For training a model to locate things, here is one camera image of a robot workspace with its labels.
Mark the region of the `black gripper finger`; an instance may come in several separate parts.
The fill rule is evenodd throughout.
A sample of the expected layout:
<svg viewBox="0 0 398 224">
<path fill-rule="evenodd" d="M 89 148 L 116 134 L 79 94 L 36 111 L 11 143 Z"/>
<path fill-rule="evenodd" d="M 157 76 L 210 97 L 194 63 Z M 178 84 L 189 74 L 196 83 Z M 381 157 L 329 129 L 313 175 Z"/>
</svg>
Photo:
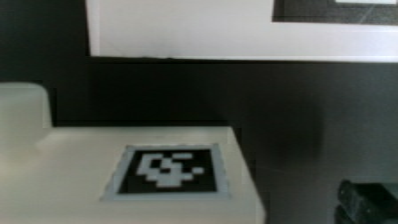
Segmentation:
<svg viewBox="0 0 398 224">
<path fill-rule="evenodd" d="M 334 224 L 398 224 L 398 183 L 341 181 Z"/>
</svg>

